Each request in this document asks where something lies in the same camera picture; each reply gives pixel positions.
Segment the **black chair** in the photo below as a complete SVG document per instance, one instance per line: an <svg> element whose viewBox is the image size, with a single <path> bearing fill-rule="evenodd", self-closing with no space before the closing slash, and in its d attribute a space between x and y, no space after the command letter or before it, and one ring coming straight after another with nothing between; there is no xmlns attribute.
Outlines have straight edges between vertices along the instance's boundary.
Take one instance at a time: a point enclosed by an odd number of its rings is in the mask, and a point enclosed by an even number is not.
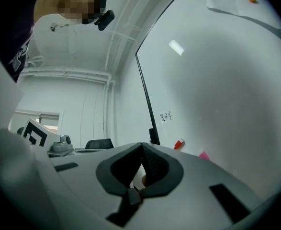
<svg viewBox="0 0 281 230"><path fill-rule="evenodd" d="M111 139L90 140L85 149L111 149L113 148Z"/></svg>

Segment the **window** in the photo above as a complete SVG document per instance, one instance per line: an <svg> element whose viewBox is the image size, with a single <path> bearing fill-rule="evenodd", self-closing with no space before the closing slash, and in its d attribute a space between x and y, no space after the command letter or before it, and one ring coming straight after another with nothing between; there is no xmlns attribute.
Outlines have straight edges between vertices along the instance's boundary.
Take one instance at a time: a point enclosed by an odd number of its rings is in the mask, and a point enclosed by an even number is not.
<svg viewBox="0 0 281 230"><path fill-rule="evenodd" d="M29 114L15 112L11 119L11 129L12 133L17 133L18 129L24 127L27 120L32 118L37 123L48 128L50 131L57 133L58 130L58 120L59 115L47 115L47 114Z"/></svg>

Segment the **white ceiling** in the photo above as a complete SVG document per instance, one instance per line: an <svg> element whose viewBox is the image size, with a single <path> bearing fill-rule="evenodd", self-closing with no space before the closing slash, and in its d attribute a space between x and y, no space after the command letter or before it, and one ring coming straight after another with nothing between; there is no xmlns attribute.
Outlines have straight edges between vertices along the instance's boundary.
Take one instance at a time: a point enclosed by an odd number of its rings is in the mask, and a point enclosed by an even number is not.
<svg viewBox="0 0 281 230"><path fill-rule="evenodd" d="M126 5L128 0L107 0L106 9L113 10L116 18L103 32L92 24L63 27L52 32L50 29L52 23L65 25L68 21L60 15L45 16L35 26L29 57L43 55L45 66L81 67L114 74L122 68L133 40L115 35L106 69L105 62L112 31L116 29L120 34L136 38L139 29L135 29L134 26L142 27L159 1L130 0Z"/></svg>

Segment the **black t-shirt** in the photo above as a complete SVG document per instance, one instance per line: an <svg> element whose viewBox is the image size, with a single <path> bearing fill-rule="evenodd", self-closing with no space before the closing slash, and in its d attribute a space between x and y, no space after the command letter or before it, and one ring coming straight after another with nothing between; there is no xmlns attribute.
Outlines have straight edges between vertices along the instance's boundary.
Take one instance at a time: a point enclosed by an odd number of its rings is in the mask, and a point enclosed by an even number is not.
<svg viewBox="0 0 281 230"><path fill-rule="evenodd" d="M0 60L17 82L34 30L36 0L0 0Z"/></svg>

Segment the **person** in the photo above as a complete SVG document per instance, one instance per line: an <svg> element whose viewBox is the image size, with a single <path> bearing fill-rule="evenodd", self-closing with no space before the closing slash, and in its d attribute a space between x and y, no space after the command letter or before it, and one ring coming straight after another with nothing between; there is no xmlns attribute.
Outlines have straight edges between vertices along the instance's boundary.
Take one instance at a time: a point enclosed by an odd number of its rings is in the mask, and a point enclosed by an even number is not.
<svg viewBox="0 0 281 230"><path fill-rule="evenodd" d="M106 1L0 0L0 61L13 80L17 82L24 68L34 25L41 17L60 14L73 23L89 24L105 11Z"/></svg>

